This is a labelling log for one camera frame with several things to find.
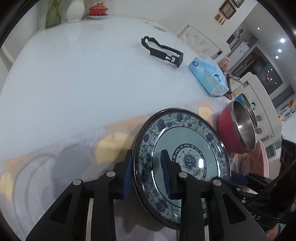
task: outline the blue and white porcelain plate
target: blue and white porcelain plate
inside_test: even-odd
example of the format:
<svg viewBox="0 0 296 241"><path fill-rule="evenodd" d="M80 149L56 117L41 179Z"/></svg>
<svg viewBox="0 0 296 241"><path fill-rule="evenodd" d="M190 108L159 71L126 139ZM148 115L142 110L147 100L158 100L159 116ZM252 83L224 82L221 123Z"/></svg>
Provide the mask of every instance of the blue and white porcelain plate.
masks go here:
<svg viewBox="0 0 296 241"><path fill-rule="evenodd" d="M179 229L181 200L166 194L160 152L166 149L182 171L199 180L230 179L229 159L213 128L198 115L182 109L154 114L140 130L133 152L134 182L147 211L161 224ZM207 217L203 201L204 219Z"/></svg>

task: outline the plate rim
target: plate rim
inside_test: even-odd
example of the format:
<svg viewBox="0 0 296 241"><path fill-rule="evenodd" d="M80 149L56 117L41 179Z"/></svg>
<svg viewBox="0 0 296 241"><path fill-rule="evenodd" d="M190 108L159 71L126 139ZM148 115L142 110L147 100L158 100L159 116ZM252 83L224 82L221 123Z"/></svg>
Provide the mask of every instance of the plate rim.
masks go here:
<svg viewBox="0 0 296 241"><path fill-rule="evenodd" d="M146 211L156 220L158 221L160 224L171 228L171 229L175 229L175 230L180 230L180 224L179 223L174 223L164 217L162 217L159 213L157 213L153 207L151 206L151 204L148 202L148 200L145 198L144 193L141 192L139 186L141 183L140 180L140 175L138 173L138 168L139 168L139 162L136 161L136 157L139 157L139 149L140 149L140 144L143 138L143 135L145 134L147 128L149 128L149 126L159 117L161 117L162 115L166 114L166 113L170 113L170 112L183 112L186 114L191 114L197 118L201 118L202 120L204 120L204 122L207 124L207 126L215 133L215 135L217 136L218 140L222 142L218 132L201 116L189 111L189 110L185 110L185 109L181 109L181 108L167 108L164 110L161 110L155 114L153 114L145 123L144 125L141 127L140 131L138 132L138 135L136 137L135 143L134 143L134 147L133 147L133 161L132 161L132 165L133 165L133 182L134 182L134 186L136 189L136 193L140 199L140 202L142 203L142 205L144 206L144 208L146 209ZM227 166L227 174L228 174L228 179L230 180L231 177L231 168L230 168L230 161L229 161L229 157L228 154L226 152L226 149L224 147L224 154L226 157L226 166Z"/></svg>
<svg viewBox="0 0 296 241"><path fill-rule="evenodd" d="M103 18L103 17L108 16L108 14L106 14L106 15L89 15L89 14L87 14L87 16L88 16L89 18Z"/></svg>

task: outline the blue peony design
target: blue peony design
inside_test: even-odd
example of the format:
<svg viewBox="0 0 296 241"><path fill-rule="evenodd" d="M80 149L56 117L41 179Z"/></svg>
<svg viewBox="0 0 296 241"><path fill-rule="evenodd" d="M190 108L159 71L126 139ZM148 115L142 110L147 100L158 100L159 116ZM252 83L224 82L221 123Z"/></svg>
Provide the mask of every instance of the blue peony design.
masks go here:
<svg viewBox="0 0 296 241"><path fill-rule="evenodd" d="M176 118L178 121L181 121L181 120L183 120L183 115L181 113L177 114Z"/></svg>
<svg viewBox="0 0 296 241"><path fill-rule="evenodd" d="M157 127L158 127L158 131L162 131L166 127L166 124L164 123L164 121L162 119L160 119L157 122Z"/></svg>
<svg viewBox="0 0 296 241"><path fill-rule="evenodd" d="M147 162L151 162L152 161L152 157L151 157L151 154L149 152L146 155L146 159L147 159Z"/></svg>
<svg viewBox="0 0 296 241"><path fill-rule="evenodd" d="M211 142L214 139L213 134L211 133L206 134L205 138L207 139L208 142Z"/></svg>
<svg viewBox="0 0 296 241"><path fill-rule="evenodd" d="M148 182L149 181L148 171L145 168L143 168L140 173L141 173L141 180L142 180L142 182L143 183Z"/></svg>
<svg viewBox="0 0 296 241"><path fill-rule="evenodd" d="M190 152L188 152L187 154L184 154L183 157L183 162L184 162L184 168L187 169L187 171L191 171L192 168L197 168L197 159L195 158L194 155L190 154Z"/></svg>
<svg viewBox="0 0 296 241"><path fill-rule="evenodd" d="M193 61L192 64L197 67L198 66L198 63L196 61Z"/></svg>
<svg viewBox="0 0 296 241"><path fill-rule="evenodd" d="M218 151L217 153L218 153L218 157L219 158L223 157L223 153L222 152Z"/></svg>
<svg viewBox="0 0 296 241"><path fill-rule="evenodd" d="M167 201L165 199L157 199L157 202L155 203L155 207L159 212L164 212L168 208Z"/></svg>
<svg viewBox="0 0 296 241"><path fill-rule="evenodd" d="M147 134L144 136L144 142L147 143L148 139L149 139L149 134L147 133Z"/></svg>
<svg viewBox="0 0 296 241"><path fill-rule="evenodd" d="M156 188L150 189L150 192L151 192L152 196L154 196L154 197L158 197L159 196L159 193L158 193L158 191L157 191Z"/></svg>
<svg viewBox="0 0 296 241"><path fill-rule="evenodd" d="M219 77L218 74L215 74L214 77L215 77L219 82L221 82L220 77Z"/></svg>

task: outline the white vase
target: white vase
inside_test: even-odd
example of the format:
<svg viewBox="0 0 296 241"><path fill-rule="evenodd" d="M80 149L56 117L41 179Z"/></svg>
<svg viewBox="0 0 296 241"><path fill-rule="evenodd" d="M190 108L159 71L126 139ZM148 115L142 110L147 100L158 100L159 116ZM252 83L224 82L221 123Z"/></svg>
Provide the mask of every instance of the white vase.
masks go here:
<svg viewBox="0 0 296 241"><path fill-rule="evenodd" d="M81 18L84 14L84 10L85 8L83 0L72 0L66 13L67 22L75 23L81 21Z"/></svg>

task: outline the metal bowl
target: metal bowl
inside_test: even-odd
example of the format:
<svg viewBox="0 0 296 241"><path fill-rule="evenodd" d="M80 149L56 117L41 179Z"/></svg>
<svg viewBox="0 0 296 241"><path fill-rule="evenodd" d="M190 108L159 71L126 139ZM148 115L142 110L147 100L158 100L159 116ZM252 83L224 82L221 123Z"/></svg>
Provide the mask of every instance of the metal bowl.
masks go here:
<svg viewBox="0 0 296 241"><path fill-rule="evenodd" d="M256 136L254 125L248 110L240 102L233 101L231 117L241 144L247 151L254 151L256 146Z"/></svg>
<svg viewBox="0 0 296 241"><path fill-rule="evenodd" d="M251 117L254 128L257 128L258 124L257 124L256 116L255 116L255 113L254 113L252 106L251 106L250 102L248 101L246 95L241 93L235 99L238 100L245 107L249 116Z"/></svg>
<svg viewBox="0 0 296 241"><path fill-rule="evenodd" d="M254 126L245 107L237 100L222 111L218 120L219 134L228 152L246 153L255 150Z"/></svg>

